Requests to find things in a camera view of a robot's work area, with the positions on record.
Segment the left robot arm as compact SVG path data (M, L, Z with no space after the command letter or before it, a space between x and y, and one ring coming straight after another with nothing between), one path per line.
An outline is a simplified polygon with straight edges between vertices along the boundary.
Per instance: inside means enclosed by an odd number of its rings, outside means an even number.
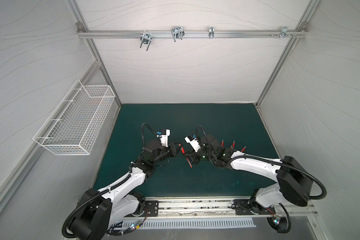
M158 163L175 157L181 148L181 143L167 146L157 143L152 148L144 148L125 175L106 187L97 191L89 189L82 195L64 221L62 235L67 239L100 240L104 235L116 237L133 232L136 226L118 232L115 223L127 215L147 213L146 199L136 193L135 188L153 175Z

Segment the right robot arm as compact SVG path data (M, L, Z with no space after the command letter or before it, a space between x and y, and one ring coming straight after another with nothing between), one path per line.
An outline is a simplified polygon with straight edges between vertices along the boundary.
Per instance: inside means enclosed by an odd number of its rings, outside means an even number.
M184 152L191 164L207 160L219 169L249 172L274 181L271 186L254 190L250 199L241 205L255 214L285 202L305 207L310 200L321 200L327 196L324 184L293 157L269 159L249 155L233 147L225 148L211 135L202 139L188 135L185 141L191 145L191 149Z

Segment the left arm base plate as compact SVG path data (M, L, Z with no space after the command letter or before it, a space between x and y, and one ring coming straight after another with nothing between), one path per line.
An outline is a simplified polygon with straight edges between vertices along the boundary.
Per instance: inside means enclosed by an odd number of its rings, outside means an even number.
M145 201L138 204L137 209L129 217L157 217L159 214L159 201Z

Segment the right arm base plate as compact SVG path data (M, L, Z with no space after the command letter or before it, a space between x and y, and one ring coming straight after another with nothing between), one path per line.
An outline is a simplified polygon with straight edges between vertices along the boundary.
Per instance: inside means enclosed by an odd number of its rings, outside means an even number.
M261 206L255 200L251 199L235 199L231 205L231 209L235 211L236 215L275 215L274 207L268 208Z

